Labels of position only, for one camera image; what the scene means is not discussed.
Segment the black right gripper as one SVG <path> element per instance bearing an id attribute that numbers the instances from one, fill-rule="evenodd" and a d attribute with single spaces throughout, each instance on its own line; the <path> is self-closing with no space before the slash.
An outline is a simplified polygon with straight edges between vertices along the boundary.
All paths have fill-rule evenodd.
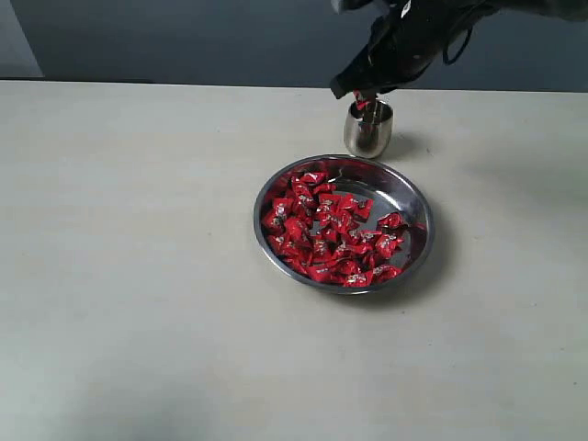
<path id="1" fill-rule="evenodd" d="M 383 95 L 418 79 L 436 58 L 452 65 L 486 15 L 484 1 L 390 2 L 368 45 L 330 81 L 330 90 L 336 99 L 358 90 Z"/>

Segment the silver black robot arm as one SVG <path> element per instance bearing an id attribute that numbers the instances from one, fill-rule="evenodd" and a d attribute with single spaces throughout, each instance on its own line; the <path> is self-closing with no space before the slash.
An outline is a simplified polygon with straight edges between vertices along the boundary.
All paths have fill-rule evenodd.
<path id="1" fill-rule="evenodd" d="M 501 10 L 580 22 L 585 1 L 382 1 L 367 44 L 330 82 L 335 98 L 349 93 L 364 100 L 416 81 L 441 58 L 454 64 L 469 45 L 474 27 Z"/>

